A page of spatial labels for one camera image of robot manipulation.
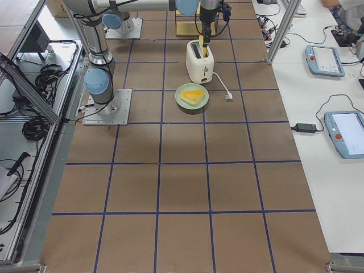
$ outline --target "red emergency stop button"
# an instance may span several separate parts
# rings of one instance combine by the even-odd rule
[[[342,135],[341,134],[336,134],[335,135],[335,139],[336,140],[341,140],[342,139]]]

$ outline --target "tablet screen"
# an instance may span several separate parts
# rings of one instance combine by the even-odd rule
[[[313,47],[317,68],[320,71],[340,72],[335,52],[332,48]]]
[[[364,125],[356,113],[333,114],[349,155],[364,154]]]

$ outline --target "green plate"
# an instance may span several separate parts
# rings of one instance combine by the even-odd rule
[[[195,90],[195,89],[199,89],[199,90],[202,90],[205,92],[205,97],[199,103],[192,105],[181,99],[182,92],[185,92],[188,90]],[[176,97],[176,102],[181,107],[188,109],[188,110],[197,110],[201,107],[204,107],[207,104],[207,102],[209,100],[209,92],[207,92],[206,88],[204,88],[200,84],[189,83],[189,84],[184,84],[184,85],[181,85],[180,87],[178,87],[175,97]]]

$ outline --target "metal base plate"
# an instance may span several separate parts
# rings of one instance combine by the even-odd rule
[[[121,35],[116,30],[108,29],[106,33],[107,40],[129,40],[140,39],[140,33],[142,32],[143,18],[132,18],[134,22],[134,30],[126,35]]]
[[[127,120],[129,118],[130,102],[131,102],[131,89],[118,89],[115,91],[115,98],[121,102],[121,108],[119,112],[115,115],[110,115],[108,117],[102,117],[96,112],[95,108],[87,108],[85,115],[91,115],[83,119],[83,125],[127,125]],[[93,104],[93,99],[89,98],[88,104]]]

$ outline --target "metal bracket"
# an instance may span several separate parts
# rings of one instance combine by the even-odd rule
[[[45,273],[47,266],[42,264],[36,266],[28,266],[28,267],[6,267],[0,268],[0,273]]]
[[[353,266],[338,266],[333,263],[329,263],[326,265],[328,273],[364,273],[364,267],[353,267]]]
[[[8,64],[6,60],[0,59],[0,66],[4,68],[14,79],[17,85],[16,88],[19,89],[18,91],[20,91],[21,95],[25,96],[49,122],[58,123],[60,117],[53,111],[53,108],[48,103],[46,103],[46,101],[36,92],[36,90],[34,90],[34,87],[30,85],[29,81],[27,81],[13,65]]]
[[[134,22],[134,30],[126,35],[121,35],[116,30],[108,29],[106,33],[107,40],[130,40],[130,39],[140,39],[140,34],[142,32],[142,18],[132,18]]]
[[[96,112],[95,108],[87,108],[86,115],[91,115],[83,119],[83,125],[127,125],[129,118],[130,102],[131,102],[131,89],[118,89],[115,90],[115,97],[121,102],[121,108],[115,115],[109,115],[108,117],[102,117]],[[93,104],[93,99],[89,97],[88,104]]]

